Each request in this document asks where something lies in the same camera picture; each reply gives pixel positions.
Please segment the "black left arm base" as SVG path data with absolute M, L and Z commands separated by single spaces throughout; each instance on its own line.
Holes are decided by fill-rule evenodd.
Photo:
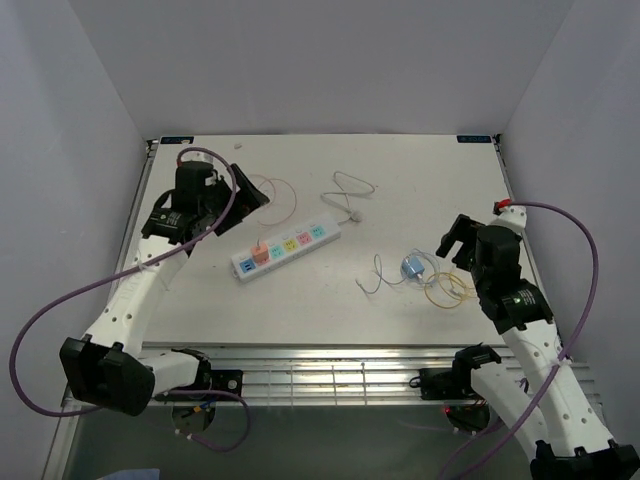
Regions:
M 213 390 L 242 396 L 244 372 L 239 369 L 211 370 L 195 383 L 176 387 L 173 393 L 163 393 L 158 399 L 171 402 L 171 418 L 176 428 L 187 433 L 203 433 L 212 424 L 219 404 L 233 402 Z

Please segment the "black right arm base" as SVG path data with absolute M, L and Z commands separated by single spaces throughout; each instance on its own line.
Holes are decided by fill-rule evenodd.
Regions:
M 443 401 L 445 417 L 461 432 L 478 434 L 491 423 L 486 400 L 470 387 L 461 386 L 451 370 L 419 369 L 409 387 L 419 390 L 424 401 Z

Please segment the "pink charger plug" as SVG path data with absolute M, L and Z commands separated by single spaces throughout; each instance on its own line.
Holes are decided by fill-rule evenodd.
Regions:
M 250 249 L 252 260 L 257 265 L 262 265 L 270 259 L 269 247 L 265 242 L 253 245 Z

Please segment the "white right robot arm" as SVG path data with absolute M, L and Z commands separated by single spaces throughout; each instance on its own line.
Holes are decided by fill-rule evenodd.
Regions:
M 456 353 L 451 382 L 464 397 L 484 399 L 508 431 L 496 444 L 516 440 L 534 479 L 630 479 L 639 455 L 619 443 L 598 417 L 571 366 L 554 315 L 539 287 L 526 280 L 520 246 L 528 203 L 498 202 L 483 224 L 461 214 L 443 235 L 437 256 L 460 248 L 452 262 L 470 273 L 479 305 L 519 362 L 520 387 L 501 357 L 483 344 Z

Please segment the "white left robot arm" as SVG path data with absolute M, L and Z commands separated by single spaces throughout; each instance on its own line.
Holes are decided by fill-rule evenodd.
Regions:
M 133 272 L 118 285 L 99 318 L 82 338 L 68 338 L 59 357 L 73 397 L 97 407 L 139 415 L 149 401 L 180 389 L 190 399 L 212 387 L 210 363 L 183 348 L 142 357 L 145 331 L 172 279 L 194 250 L 194 239 L 217 236 L 266 205 L 237 165 L 225 180 L 204 161 L 187 161 L 175 171 L 173 189 L 153 204 L 144 223 Z

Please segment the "white multicolour power strip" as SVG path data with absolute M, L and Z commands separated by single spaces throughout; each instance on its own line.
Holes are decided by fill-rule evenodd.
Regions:
M 250 282 L 339 239 L 341 234 L 342 227 L 331 214 L 315 216 L 279 234 L 260 239 L 248 249 L 232 255 L 234 276 L 241 283 Z M 257 265 L 252 260 L 250 249 L 261 242 L 268 245 L 270 259 Z

